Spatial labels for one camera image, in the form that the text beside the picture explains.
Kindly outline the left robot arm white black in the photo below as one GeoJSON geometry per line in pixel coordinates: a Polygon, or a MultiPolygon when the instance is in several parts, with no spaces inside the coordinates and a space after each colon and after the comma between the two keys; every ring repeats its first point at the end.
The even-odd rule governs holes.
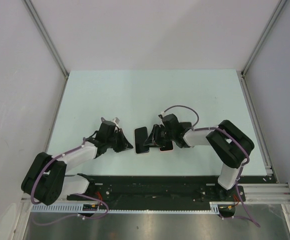
{"type": "Polygon", "coordinates": [[[79,146],[58,155],[38,153],[21,183],[21,190],[30,195],[33,205],[49,206],[60,196],[76,194],[90,200],[96,193],[91,182],[80,174],[67,176],[66,173],[100,157],[108,149],[120,153],[133,148],[119,127],[119,119],[106,120],[102,117],[99,129],[84,137],[79,146]]]}

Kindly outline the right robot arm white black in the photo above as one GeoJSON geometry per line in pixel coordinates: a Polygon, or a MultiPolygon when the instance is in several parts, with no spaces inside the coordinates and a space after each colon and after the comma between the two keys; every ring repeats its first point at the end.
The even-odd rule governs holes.
{"type": "Polygon", "coordinates": [[[215,188],[216,196],[227,201],[234,194],[243,168],[250,162],[253,141],[231,121],[223,120],[217,126],[194,128],[179,122],[174,114],[161,116],[142,144],[145,147],[165,148],[174,142],[179,148],[210,146],[222,161],[222,169],[215,188]]]}

